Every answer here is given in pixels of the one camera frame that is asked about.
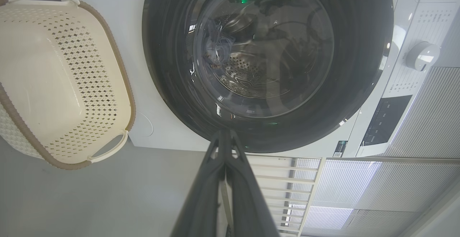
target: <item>beige laundry basket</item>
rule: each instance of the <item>beige laundry basket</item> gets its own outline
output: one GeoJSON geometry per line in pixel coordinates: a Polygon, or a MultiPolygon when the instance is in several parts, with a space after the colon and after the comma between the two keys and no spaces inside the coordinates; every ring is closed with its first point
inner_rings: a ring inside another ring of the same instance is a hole
{"type": "Polygon", "coordinates": [[[135,107],[100,14],[79,0],[0,0],[0,135],[63,169],[116,153],[135,107]],[[118,135],[112,150],[93,157],[118,135]]]}

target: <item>washing machine drum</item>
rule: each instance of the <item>washing machine drum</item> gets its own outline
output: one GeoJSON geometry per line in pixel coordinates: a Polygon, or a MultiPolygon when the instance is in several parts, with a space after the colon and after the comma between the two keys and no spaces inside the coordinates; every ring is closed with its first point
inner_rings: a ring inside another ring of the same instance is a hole
{"type": "Polygon", "coordinates": [[[247,152],[343,124],[378,80],[392,28],[392,0],[145,0],[143,14],[167,105],[206,139],[234,129],[247,152]]]}

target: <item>white textured basket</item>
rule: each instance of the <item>white textured basket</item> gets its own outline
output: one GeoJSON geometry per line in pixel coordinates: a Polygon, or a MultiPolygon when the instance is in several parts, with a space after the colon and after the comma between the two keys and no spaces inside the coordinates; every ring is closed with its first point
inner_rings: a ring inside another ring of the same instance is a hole
{"type": "Polygon", "coordinates": [[[0,135],[64,169],[116,153],[134,102],[100,14],[79,0],[0,0],[0,135]],[[119,144],[92,157],[117,135],[119,144]]]}

